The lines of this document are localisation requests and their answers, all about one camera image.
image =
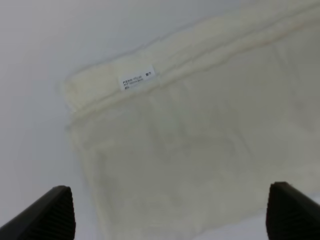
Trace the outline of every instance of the white fabric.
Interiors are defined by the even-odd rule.
[[[120,92],[153,64],[157,79]],[[105,236],[187,240],[320,192],[320,1],[267,0],[91,67],[64,90]]]

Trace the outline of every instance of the white label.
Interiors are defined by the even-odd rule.
[[[120,88],[123,91],[143,84],[146,81],[153,79],[155,76],[156,73],[154,67],[150,65],[139,73],[119,77],[118,81],[120,84]]]

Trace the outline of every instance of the white surface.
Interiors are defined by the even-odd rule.
[[[274,181],[320,192],[319,22],[319,0],[268,0],[71,77],[105,235],[189,240],[264,208]],[[120,92],[145,63],[157,81]]]
[[[101,239],[90,191],[65,136],[59,85],[75,71],[131,51],[248,0],[2,0],[0,225],[55,185],[71,186],[76,239]]]

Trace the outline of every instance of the cream towel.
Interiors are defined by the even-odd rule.
[[[208,19],[64,92],[106,239],[192,239],[265,208],[274,181],[320,192],[320,0]]]

